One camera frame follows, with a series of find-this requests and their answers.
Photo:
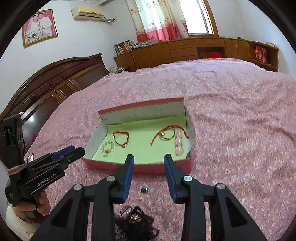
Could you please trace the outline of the cream sleeve left forearm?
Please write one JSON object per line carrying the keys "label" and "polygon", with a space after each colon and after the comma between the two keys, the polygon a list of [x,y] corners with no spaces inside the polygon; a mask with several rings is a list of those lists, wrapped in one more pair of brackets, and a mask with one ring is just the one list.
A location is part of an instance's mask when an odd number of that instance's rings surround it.
{"label": "cream sleeve left forearm", "polygon": [[6,224],[21,240],[24,241],[29,241],[39,227],[39,224],[28,223],[20,219],[15,214],[12,204],[10,204],[6,210]]}

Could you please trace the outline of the left hand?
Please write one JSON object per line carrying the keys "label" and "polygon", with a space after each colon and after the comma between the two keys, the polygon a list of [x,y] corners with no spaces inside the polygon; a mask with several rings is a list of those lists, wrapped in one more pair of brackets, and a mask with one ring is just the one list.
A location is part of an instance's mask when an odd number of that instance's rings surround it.
{"label": "left hand", "polygon": [[37,212],[42,216],[47,216],[51,211],[49,200],[46,194],[46,188],[40,193],[38,203],[39,205],[36,206],[32,203],[21,201],[18,206],[13,207],[13,211],[15,215],[21,220],[27,223],[32,223],[27,216],[27,212],[33,212],[37,210]]}

